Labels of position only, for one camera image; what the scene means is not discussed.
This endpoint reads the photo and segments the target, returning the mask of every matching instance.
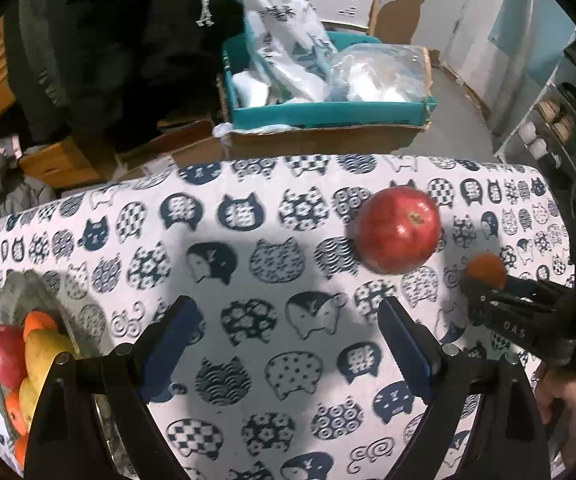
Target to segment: shoe rack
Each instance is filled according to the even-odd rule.
[[[495,156],[503,162],[539,167],[552,181],[551,187],[567,189],[572,184],[576,178],[576,38]]]

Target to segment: apple stem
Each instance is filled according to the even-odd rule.
[[[416,224],[416,225],[422,225],[423,224],[423,218],[421,217],[421,215],[419,213],[410,213],[408,215],[408,218],[410,218],[410,221],[413,224]]]

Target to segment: cat print tablecloth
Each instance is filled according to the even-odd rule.
[[[433,256],[404,276],[357,260],[348,224],[371,194],[414,186],[439,206]],[[440,157],[312,155],[168,169],[0,219],[0,289],[35,269],[103,352],[177,296],[201,322],[149,408],[201,480],[381,479],[425,409],[377,328],[395,295],[442,343],[498,358],[458,284],[468,259],[572,286],[568,235],[533,168]],[[537,360],[520,352],[529,377]],[[469,397],[440,471],[465,449]],[[16,468],[0,417],[0,456]]]

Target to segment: blue gripper pad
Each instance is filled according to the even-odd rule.
[[[141,398],[146,404],[170,383],[170,375],[199,326],[199,309],[192,298],[179,296],[159,322],[165,322],[167,328],[142,370]]]
[[[438,366],[436,359],[435,364],[431,364],[421,346],[431,351],[433,344],[438,347],[434,336],[426,327],[412,321],[397,298],[381,301],[377,322],[410,392],[415,397],[420,397],[425,404],[430,403],[434,396],[432,378],[438,371],[433,368]],[[427,339],[423,331],[427,332],[432,341]]]

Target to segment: pear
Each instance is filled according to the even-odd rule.
[[[19,405],[21,407],[21,415],[23,415],[23,420],[25,421],[28,431],[30,431],[30,425],[32,424],[34,410],[37,407],[38,401],[39,394],[34,389],[34,386],[32,386],[29,378],[26,377],[19,388]]]
[[[53,330],[32,330],[25,340],[25,367],[34,391],[40,395],[54,358],[61,352],[76,356],[68,336]]]

